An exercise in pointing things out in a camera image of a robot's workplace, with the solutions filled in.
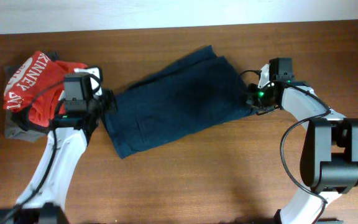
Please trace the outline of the navy blue shorts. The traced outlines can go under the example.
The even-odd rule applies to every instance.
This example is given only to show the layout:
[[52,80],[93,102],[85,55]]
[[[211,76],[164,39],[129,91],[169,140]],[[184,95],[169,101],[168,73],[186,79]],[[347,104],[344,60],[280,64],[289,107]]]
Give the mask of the navy blue shorts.
[[225,57],[206,46],[116,96],[104,127],[120,158],[176,141],[255,110],[241,102],[243,83]]

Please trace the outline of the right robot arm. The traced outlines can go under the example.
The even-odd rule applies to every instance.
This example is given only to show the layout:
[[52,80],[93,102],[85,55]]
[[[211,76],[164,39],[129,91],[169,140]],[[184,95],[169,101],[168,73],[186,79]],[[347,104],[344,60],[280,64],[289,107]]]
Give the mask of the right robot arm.
[[[244,102],[258,115],[275,110],[292,114],[291,125],[280,141],[280,159],[298,187],[290,202],[277,210],[273,222],[322,223],[328,205],[358,187],[358,118],[333,110],[305,82],[295,80],[290,58],[273,58],[260,70],[257,84],[250,84]],[[300,159],[301,180],[291,174],[285,160],[285,140],[291,131],[306,130]]]

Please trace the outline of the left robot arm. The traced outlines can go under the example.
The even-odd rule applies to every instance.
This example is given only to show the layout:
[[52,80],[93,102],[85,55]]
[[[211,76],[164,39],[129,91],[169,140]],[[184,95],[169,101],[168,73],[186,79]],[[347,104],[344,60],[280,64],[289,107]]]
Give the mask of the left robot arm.
[[114,94],[102,82],[96,71],[64,77],[43,156],[15,205],[0,208],[0,223],[68,223],[65,201],[76,165],[102,115],[116,110]]

